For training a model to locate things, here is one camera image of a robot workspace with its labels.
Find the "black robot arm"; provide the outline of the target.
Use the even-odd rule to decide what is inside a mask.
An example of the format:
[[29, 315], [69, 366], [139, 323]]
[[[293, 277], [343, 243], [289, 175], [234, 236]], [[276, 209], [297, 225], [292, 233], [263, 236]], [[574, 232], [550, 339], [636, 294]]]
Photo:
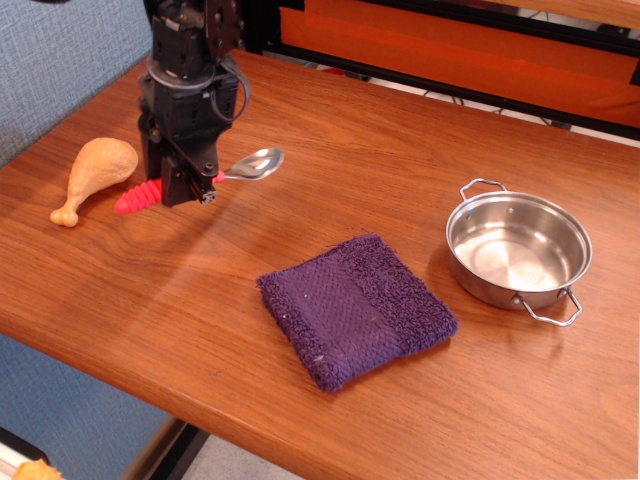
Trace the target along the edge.
[[251, 89], [231, 52], [243, 44], [244, 22], [233, 1], [148, 1], [152, 31], [140, 78], [138, 120], [146, 176], [173, 207], [214, 200], [217, 141], [244, 110]]

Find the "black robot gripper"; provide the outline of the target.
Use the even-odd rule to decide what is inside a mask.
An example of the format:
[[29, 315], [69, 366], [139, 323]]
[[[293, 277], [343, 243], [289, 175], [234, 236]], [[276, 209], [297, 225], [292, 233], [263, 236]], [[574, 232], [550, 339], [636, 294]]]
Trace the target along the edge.
[[148, 179], [163, 180], [161, 203], [174, 207], [215, 200], [212, 178], [219, 172], [217, 142], [243, 115], [237, 93], [250, 99], [249, 81], [231, 55], [191, 78], [163, 70], [152, 58], [140, 77], [141, 135]]

